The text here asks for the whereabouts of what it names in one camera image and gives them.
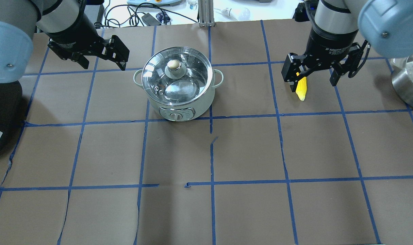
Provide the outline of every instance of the lid knob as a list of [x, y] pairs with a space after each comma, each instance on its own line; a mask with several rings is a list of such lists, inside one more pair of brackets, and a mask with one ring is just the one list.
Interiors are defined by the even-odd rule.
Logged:
[[167, 67], [170, 70], [175, 71], [181, 67], [181, 62], [179, 60], [170, 60], [167, 62]]
[[180, 79], [185, 75], [186, 71], [187, 67], [185, 64], [176, 59], [168, 61], [166, 68], [164, 68], [164, 73], [170, 79]]

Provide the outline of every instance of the stainless steel bowl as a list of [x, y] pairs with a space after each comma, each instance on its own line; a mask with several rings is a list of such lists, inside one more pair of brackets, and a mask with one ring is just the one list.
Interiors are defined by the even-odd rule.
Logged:
[[413, 55], [402, 59], [392, 59], [393, 87], [398, 96], [413, 107]]

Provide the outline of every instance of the white table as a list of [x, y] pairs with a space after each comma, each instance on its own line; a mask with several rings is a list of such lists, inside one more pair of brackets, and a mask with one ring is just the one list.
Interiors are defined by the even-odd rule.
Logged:
[[[260, 3], [257, 0], [214, 0], [214, 7], [223, 9], [226, 7], [246, 7], [250, 10], [251, 19], [250, 20], [274, 20], [274, 19], [291, 19], [294, 14], [294, 10], [301, 0], [273, 0], [271, 3]], [[105, 0], [104, 6], [109, 4], [109, 0]], [[113, 6], [126, 4], [126, 0], [111, 0], [110, 6], [107, 9], [110, 10]], [[183, 14], [188, 16], [194, 20], [197, 19], [197, 10], [191, 10], [189, 8], [189, 4], [186, 0], [183, 0], [182, 3], [175, 6], [162, 6], [162, 8], [177, 12], [179, 14]], [[160, 12], [157, 9], [152, 8], [143, 8], [140, 7], [139, 11], [150, 13], [152, 16]], [[170, 16], [171, 24], [172, 25], [181, 25], [181, 24], [188, 24], [193, 23], [191, 20], [188, 20], [182, 16], [177, 14], [168, 13]], [[130, 16], [127, 8], [125, 6], [117, 7], [111, 10], [108, 18], [117, 19], [120, 23], [124, 22]], [[214, 20], [216, 22], [228, 22], [234, 21], [228, 17], [223, 16], [222, 14], [215, 12], [214, 13]], [[129, 23], [126, 22], [122, 26], [129, 26]]]

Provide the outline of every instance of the black cable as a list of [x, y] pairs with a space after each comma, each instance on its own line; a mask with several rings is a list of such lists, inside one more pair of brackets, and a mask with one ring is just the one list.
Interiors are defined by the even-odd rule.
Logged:
[[110, 4], [111, 4], [111, 0], [108, 0], [108, 5], [104, 8], [104, 15], [107, 12], [107, 9], [110, 6]]
[[364, 48], [367, 44], [368, 44], [368, 47], [367, 47], [367, 52], [365, 53], [364, 60], [362, 60], [362, 63], [359, 65], [359, 67], [357, 68], [357, 70], [355, 72], [353, 72], [353, 73], [349, 72], [348, 73], [349, 78], [353, 78], [354, 76], [356, 76], [356, 74], [359, 72], [359, 70], [364, 66], [365, 62], [367, 61], [368, 54], [370, 53], [371, 44], [369, 44], [368, 41], [365, 40], [364, 43], [362, 43], [362, 47], [361, 47], [361, 53], [363, 54], [364, 53]]
[[158, 5], [155, 5], [155, 4], [153, 4], [153, 3], [140, 3], [140, 4], [137, 5], [137, 7], [135, 8], [135, 13], [137, 13], [138, 8], [140, 8], [141, 5], [145, 5], [145, 4], [149, 4], [149, 5], [152, 5], [152, 6], [156, 7], [156, 8], [158, 8], [158, 9], [160, 9], [161, 12], [163, 13], [163, 16], [165, 15], [163, 9], [160, 8]]
[[[144, 6], [144, 7], [145, 7], [145, 8], [153, 8], [153, 9], [158, 9], [158, 8], [151, 7], [151, 6]], [[182, 17], [186, 18], [186, 19], [189, 19], [189, 20], [194, 21], [194, 22], [196, 22], [196, 23], [197, 23], [197, 20], [194, 20], [194, 19], [192, 19], [192, 18], [190, 18], [190, 17], [187, 17], [187, 16], [185, 16], [185, 15], [182, 15], [182, 14], [180, 14], [180, 13], [173, 12], [173, 11], [170, 11], [170, 10], [167, 10], [167, 9], [163, 9], [163, 8], [161, 8], [161, 7], [159, 7], [159, 9], [164, 10], [164, 11], [167, 11], [167, 12], [170, 12], [170, 13], [173, 13], [173, 14], [180, 15], [180, 16], [182, 16]]]
[[142, 24], [142, 26], [145, 26], [145, 24], [143, 23], [142, 19], [138, 16], [138, 14], [146, 14], [145, 12], [135, 12], [135, 10], [133, 10], [130, 6], [126, 7], [129, 14], [131, 15], [131, 17], [128, 19], [129, 20], [129, 25], [130, 26], [138, 26], [138, 23], [140, 22]]
[[[152, 6], [142, 6], [142, 7], [159, 9], [159, 10], [161, 10], [162, 12], [163, 12], [163, 11], [167, 11], [167, 12], [170, 12], [170, 13], [173, 13], [173, 14], [180, 15], [180, 16], [186, 18], [186, 19], [189, 19], [189, 20], [197, 23], [196, 20], [191, 19], [190, 17], [187, 17], [187, 16], [185, 16], [185, 15], [183, 15], [183, 14], [179, 14], [179, 13], [177, 13], [177, 12], [173, 12], [173, 11], [170, 11], [170, 10], [167, 10], [167, 9], [164, 9], [164, 8], [161, 8], [161, 7], [159, 7], [159, 6], [157, 6], [157, 5], [153, 4], [153, 3], [140, 3], [140, 5], [143, 5], [143, 4], [149, 4], [149, 5], [152, 5]], [[117, 7], [120, 7], [120, 6], [135, 6], [135, 5], [133, 5], [133, 4], [121, 4], [121, 5], [116, 5], [116, 6], [113, 6], [112, 8], [110, 8], [110, 9], [108, 10], [108, 12], [107, 12], [106, 14], [104, 14], [105, 24], [106, 24], [106, 25], [109, 25], [109, 23], [111, 22], [111, 21], [108, 21], [108, 19], [107, 19], [107, 18], [108, 18], [108, 15], [110, 14], [110, 12], [111, 12], [113, 9], [115, 9], [115, 8], [117, 8]]]
[[113, 23], [113, 24], [116, 24], [116, 25], [118, 25], [118, 26], [120, 27], [120, 22], [119, 22], [118, 20], [116, 20], [116, 19], [108, 19], [108, 22], [111, 22], [111, 23]]

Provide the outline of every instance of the black device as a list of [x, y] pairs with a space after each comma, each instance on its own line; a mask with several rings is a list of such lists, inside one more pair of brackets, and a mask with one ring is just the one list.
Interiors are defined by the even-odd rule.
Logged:
[[0, 151], [11, 132], [19, 127], [17, 108], [22, 99], [22, 87], [18, 81], [0, 83]]
[[143, 23], [145, 23], [147, 26], [160, 26], [161, 25], [161, 23], [149, 13], [146, 13], [145, 15], [143, 15], [142, 20], [143, 20]]

